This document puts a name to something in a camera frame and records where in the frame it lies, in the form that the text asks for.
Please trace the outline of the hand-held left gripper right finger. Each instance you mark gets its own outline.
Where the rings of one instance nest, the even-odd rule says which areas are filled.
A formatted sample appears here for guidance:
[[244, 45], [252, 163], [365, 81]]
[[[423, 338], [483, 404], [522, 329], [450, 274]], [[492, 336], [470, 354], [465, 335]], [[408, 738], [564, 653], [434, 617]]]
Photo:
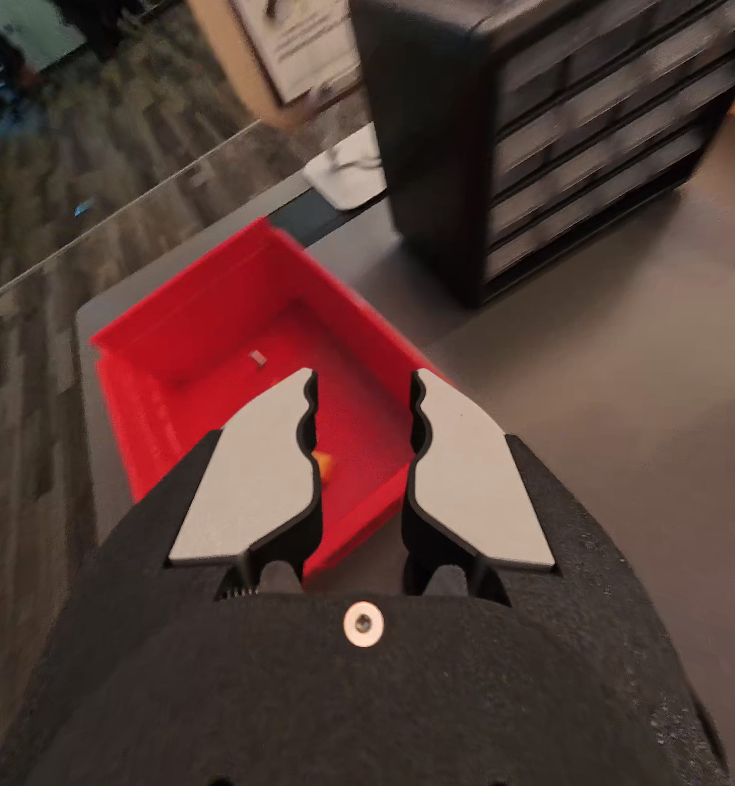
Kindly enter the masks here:
[[427, 570], [549, 572], [555, 557], [510, 450], [480, 406], [428, 368], [412, 373], [412, 449], [401, 533]]

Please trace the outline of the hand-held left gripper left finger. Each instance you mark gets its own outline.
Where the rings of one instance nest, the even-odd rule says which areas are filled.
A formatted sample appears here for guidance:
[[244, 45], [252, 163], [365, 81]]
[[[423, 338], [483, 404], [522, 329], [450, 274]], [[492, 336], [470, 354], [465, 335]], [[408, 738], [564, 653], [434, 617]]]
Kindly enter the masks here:
[[169, 551], [177, 566], [302, 568], [321, 543], [318, 378], [311, 368], [245, 404], [221, 430]]

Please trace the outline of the red plastic bin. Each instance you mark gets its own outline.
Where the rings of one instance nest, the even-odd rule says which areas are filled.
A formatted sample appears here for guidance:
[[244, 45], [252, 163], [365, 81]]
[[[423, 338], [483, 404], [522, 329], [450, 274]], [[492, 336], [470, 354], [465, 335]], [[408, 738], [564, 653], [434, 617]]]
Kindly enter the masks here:
[[[412, 373], [438, 370], [266, 219], [159, 286], [90, 340], [133, 503], [209, 431], [300, 368], [316, 371], [323, 539], [304, 577], [333, 567], [400, 512]], [[252, 350], [267, 359], [257, 368]]]

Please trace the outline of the black drawer cabinet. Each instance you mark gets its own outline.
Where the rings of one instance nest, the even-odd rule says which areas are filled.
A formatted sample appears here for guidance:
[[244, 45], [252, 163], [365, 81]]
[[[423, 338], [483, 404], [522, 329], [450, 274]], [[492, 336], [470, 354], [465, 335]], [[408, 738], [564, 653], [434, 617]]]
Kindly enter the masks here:
[[678, 188], [708, 150], [689, 178], [674, 182], [670, 172], [657, 182], [664, 189], [620, 204], [612, 221], [584, 226], [563, 247], [483, 283], [499, 69], [596, 2], [349, 3], [393, 225], [465, 307], [493, 300]]

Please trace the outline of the black flat desk mat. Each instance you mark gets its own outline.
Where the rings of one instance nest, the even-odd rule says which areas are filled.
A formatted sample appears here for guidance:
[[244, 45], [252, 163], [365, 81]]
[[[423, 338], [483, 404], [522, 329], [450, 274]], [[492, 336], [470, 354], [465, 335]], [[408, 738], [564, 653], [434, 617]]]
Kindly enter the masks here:
[[348, 223], [353, 211], [340, 211], [314, 189], [308, 189], [268, 215], [268, 221], [303, 248]]

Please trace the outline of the white stand base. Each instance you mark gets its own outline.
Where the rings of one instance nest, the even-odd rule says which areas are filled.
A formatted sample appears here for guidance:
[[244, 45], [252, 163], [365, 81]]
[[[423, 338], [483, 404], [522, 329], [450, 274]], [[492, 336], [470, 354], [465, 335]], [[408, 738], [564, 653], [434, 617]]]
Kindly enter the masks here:
[[308, 162], [305, 182], [338, 212], [362, 208], [387, 189], [374, 123], [368, 123]]

